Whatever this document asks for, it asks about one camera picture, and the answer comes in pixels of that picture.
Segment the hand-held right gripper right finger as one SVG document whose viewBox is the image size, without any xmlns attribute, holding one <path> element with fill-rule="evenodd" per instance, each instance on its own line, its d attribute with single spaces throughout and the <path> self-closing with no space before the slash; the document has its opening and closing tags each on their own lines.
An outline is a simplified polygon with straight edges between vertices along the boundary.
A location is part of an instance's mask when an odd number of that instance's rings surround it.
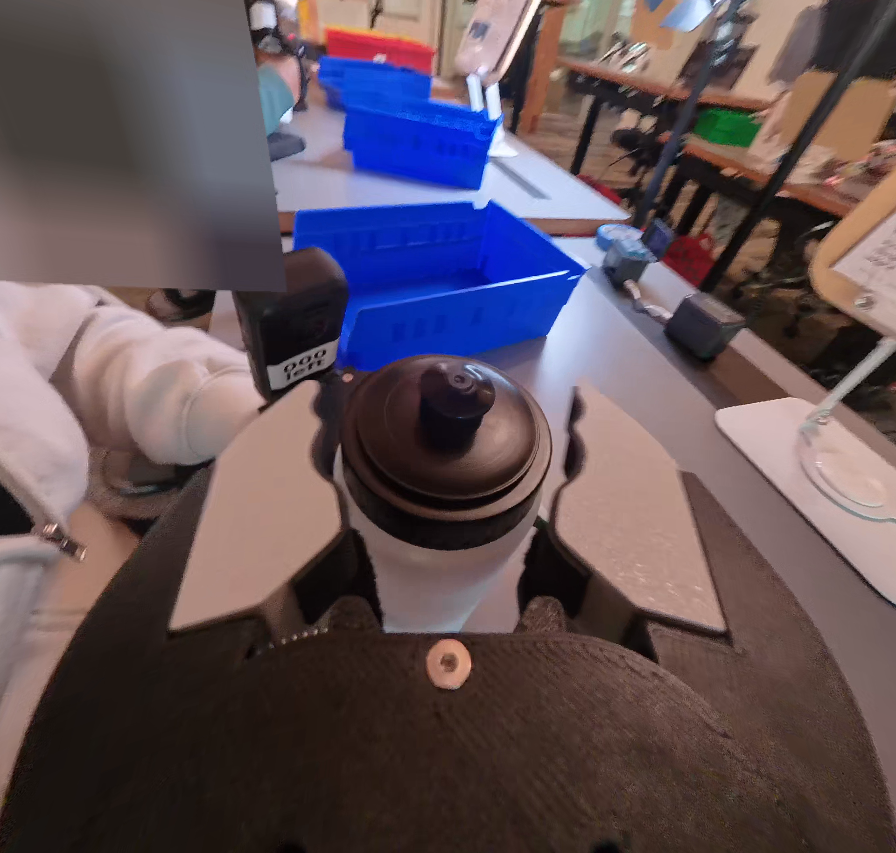
<svg viewBox="0 0 896 853">
<path fill-rule="evenodd" d="M 571 616 L 622 644 L 646 622 L 728 633 L 682 471 L 640 423 L 595 387 L 575 389 L 566 482 L 549 528 L 582 575 Z"/>
</svg>

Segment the black tripod pole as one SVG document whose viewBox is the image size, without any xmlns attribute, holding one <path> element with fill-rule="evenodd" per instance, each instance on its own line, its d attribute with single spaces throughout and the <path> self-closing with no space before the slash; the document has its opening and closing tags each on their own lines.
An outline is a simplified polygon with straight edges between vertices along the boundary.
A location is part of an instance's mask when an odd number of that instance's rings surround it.
<svg viewBox="0 0 896 853">
<path fill-rule="evenodd" d="M 885 38 L 894 24 L 895 0 L 882 0 L 873 17 L 869 20 L 867 30 L 853 44 L 847 57 L 835 75 L 828 89 L 823 93 L 818 105 L 800 128 L 798 136 L 790 149 L 781 158 L 778 168 L 770 176 L 768 183 L 760 192 L 759 198 L 735 229 L 727 247 L 716 259 L 709 272 L 700 283 L 701 292 L 711 293 L 724 278 L 728 268 L 733 264 L 741 247 L 746 243 L 755 229 L 763 221 L 778 193 L 790 177 L 792 170 L 798 165 L 802 155 L 822 128 L 824 122 L 832 114 L 843 94 L 858 77 L 859 70 L 874 54 L 878 45 Z"/>
</svg>

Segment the white plastic bottle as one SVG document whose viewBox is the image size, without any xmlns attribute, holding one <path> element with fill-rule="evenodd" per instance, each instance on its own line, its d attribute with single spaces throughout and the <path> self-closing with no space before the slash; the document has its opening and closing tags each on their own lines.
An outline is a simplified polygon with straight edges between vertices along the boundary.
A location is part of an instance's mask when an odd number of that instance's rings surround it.
<svg viewBox="0 0 896 853">
<path fill-rule="evenodd" d="M 333 481 L 345 498 L 349 523 L 372 563 L 388 633 L 460 632 L 511 560 L 521 555 L 542 500 L 542 493 L 537 492 L 521 522 L 498 540 L 442 550 L 398 540 L 364 515 L 344 478 L 340 447 L 334 458 Z"/>
</svg>

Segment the black bottle lid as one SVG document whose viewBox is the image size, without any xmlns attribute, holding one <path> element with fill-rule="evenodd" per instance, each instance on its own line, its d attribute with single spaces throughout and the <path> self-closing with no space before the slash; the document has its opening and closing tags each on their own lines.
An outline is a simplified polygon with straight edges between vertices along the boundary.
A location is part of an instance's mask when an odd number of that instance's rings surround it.
<svg viewBox="0 0 896 853">
<path fill-rule="evenodd" d="M 353 383 L 337 468 L 348 503 L 396 543 L 513 550 L 536 522 L 552 456 L 527 390 L 474 358 L 430 354 Z"/>
</svg>

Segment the person's dark shoe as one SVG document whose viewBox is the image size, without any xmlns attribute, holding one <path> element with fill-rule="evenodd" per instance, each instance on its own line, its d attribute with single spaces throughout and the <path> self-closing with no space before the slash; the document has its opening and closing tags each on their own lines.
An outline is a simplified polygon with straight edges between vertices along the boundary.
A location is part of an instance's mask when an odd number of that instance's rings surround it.
<svg viewBox="0 0 896 853">
<path fill-rule="evenodd" d="M 205 320 L 215 305 L 214 290 L 160 288 L 145 304 L 148 315 L 165 324 Z"/>
</svg>

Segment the wooden office desk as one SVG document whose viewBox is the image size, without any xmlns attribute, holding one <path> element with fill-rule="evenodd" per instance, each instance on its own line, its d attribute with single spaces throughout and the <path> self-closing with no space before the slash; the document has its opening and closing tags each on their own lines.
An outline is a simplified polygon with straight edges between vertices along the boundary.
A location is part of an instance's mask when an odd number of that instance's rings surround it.
<svg viewBox="0 0 896 853">
<path fill-rule="evenodd" d="M 721 196 L 753 208 L 761 201 L 772 175 L 773 171 L 766 171 L 743 148 L 691 137 L 682 148 L 660 203 L 671 212 L 685 186 L 689 183 L 696 185 L 696 191 L 676 225 L 678 236 L 683 237 L 690 234 L 711 197 Z M 802 254 L 803 242 L 812 228 L 843 220 L 863 198 L 846 195 L 840 189 L 824 184 L 782 184 L 758 220 L 759 223 L 772 221 L 778 227 L 767 265 L 777 269 L 794 263 Z"/>
<path fill-rule="evenodd" d="M 626 74 L 607 68 L 604 63 L 586 63 L 567 57 L 559 60 L 569 70 L 573 90 L 593 95 L 593 100 L 582 126 L 570 172 L 579 175 L 588 155 L 591 137 L 602 108 L 633 109 L 640 115 L 654 117 L 655 132 L 670 132 L 678 121 L 684 105 L 690 97 L 690 89 L 682 84 L 666 84 L 644 74 Z M 770 106 L 769 100 L 745 94 L 723 91 L 718 87 L 705 87 L 696 101 L 698 110 L 724 108 L 741 113 L 758 113 Z M 751 168 L 745 156 L 719 156 L 719 165 L 736 175 L 753 180 L 767 180 L 756 168 Z"/>
</svg>

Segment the dark grey case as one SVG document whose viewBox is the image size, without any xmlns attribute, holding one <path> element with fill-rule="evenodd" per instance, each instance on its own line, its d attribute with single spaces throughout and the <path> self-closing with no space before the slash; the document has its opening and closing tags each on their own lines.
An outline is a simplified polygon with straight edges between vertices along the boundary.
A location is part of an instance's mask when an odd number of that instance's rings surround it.
<svg viewBox="0 0 896 853">
<path fill-rule="evenodd" d="M 745 325 L 743 315 L 711 294 L 696 291 L 680 302 L 664 333 L 679 349 L 709 363 L 723 353 Z"/>
</svg>

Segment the blue plastic bin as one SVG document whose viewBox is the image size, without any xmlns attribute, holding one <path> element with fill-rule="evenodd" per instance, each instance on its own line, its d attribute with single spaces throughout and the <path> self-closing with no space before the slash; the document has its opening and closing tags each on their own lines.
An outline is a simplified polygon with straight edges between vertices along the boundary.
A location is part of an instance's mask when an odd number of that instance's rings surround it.
<svg viewBox="0 0 896 853">
<path fill-rule="evenodd" d="M 312 246 L 349 287 L 337 364 L 366 372 L 545 337 L 586 273 L 494 202 L 300 210 L 293 249 Z"/>
<path fill-rule="evenodd" d="M 379 105 L 431 97 L 431 77 L 410 68 L 336 56 L 321 56 L 317 65 L 319 86 L 334 110 L 344 111 L 347 99 Z"/>
<path fill-rule="evenodd" d="M 343 147 L 356 170 L 440 187 L 481 187 L 499 128 L 486 111 L 442 101 L 345 103 Z"/>
</svg>

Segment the green plastic bin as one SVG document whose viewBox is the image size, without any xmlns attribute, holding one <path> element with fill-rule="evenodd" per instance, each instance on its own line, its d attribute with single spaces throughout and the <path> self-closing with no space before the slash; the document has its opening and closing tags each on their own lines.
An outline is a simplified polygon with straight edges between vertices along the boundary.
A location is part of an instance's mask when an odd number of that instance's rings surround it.
<svg viewBox="0 0 896 853">
<path fill-rule="evenodd" d="M 705 108 L 693 125 L 692 134 L 705 142 L 739 149 L 756 140 L 762 121 L 756 115 L 725 108 Z"/>
</svg>

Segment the printed instruction sheet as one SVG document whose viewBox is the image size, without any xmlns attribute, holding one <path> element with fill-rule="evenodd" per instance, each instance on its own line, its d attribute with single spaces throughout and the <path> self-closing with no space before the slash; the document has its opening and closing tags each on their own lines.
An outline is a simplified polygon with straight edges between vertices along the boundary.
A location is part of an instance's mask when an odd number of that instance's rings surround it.
<svg viewBox="0 0 896 853">
<path fill-rule="evenodd" d="M 894 306 L 895 213 L 853 245 L 833 265 L 833 271 L 877 301 Z"/>
</svg>

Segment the red plastic bin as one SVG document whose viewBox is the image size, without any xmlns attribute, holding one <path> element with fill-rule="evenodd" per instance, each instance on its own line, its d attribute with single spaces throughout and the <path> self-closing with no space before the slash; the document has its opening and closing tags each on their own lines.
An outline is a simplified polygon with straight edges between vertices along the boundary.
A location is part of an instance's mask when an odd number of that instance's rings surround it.
<svg viewBox="0 0 896 853">
<path fill-rule="evenodd" d="M 326 26 L 323 42 L 329 56 L 387 63 L 432 76 L 435 51 L 429 45 L 406 36 L 354 27 Z"/>
</svg>

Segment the red bag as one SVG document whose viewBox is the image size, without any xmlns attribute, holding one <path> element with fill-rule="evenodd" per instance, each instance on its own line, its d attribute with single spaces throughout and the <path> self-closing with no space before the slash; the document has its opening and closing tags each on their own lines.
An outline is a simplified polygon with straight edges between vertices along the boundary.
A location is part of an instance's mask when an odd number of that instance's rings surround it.
<svg viewBox="0 0 896 853">
<path fill-rule="evenodd" d="M 692 287 L 700 287 L 715 261 L 715 240 L 708 232 L 678 236 L 672 240 L 661 262 Z"/>
</svg>

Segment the white document stand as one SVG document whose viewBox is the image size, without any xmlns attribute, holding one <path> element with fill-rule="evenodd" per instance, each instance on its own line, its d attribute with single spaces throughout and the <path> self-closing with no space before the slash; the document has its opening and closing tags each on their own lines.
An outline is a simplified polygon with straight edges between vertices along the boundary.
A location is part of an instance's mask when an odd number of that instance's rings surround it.
<svg viewBox="0 0 896 853">
<path fill-rule="evenodd" d="M 720 432 L 882 598 L 895 603 L 895 469 L 834 409 L 894 353 L 885 338 L 818 405 L 719 410 Z"/>
<path fill-rule="evenodd" d="M 466 83 L 470 108 L 474 112 L 486 112 L 489 120 L 496 124 L 488 151 L 489 157 L 505 160 L 517 157 L 519 153 L 507 141 L 504 129 L 504 107 L 499 82 L 485 85 L 484 76 L 470 74 Z"/>
</svg>

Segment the wooden instruction board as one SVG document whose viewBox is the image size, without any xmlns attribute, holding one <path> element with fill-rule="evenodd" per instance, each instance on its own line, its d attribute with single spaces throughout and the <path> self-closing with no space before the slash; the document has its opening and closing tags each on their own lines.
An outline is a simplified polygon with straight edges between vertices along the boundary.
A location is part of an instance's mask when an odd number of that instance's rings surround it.
<svg viewBox="0 0 896 853">
<path fill-rule="evenodd" d="M 456 72 L 500 81 L 543 0 L 477 0 L 454 59 Z"/>
<path fill-rule="evenodd" d="M 895 173 L 891 172 L 844 218 L 812 257 L 809 276 L 823 301 L 879 335 L 895 337 L 895 303 L 885 305 L 833 271 L 833 265 L 853 245 L 895 213 Z"/>
</svg>

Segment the person's white jacket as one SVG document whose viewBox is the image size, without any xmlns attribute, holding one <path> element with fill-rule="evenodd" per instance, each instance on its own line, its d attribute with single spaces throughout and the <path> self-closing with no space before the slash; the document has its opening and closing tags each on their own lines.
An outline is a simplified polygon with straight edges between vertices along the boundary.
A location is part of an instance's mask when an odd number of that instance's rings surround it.
<svg viewBox="0 0 896 853">
<path fill-rule="evenodd" d="M 98 303 L 84 287 L 1 284 L 1 689 L 45 572 L 63 556 L 84 559 L 69 529 L 84 499 L 88 444 L 51 383 Z"/>
</svg>

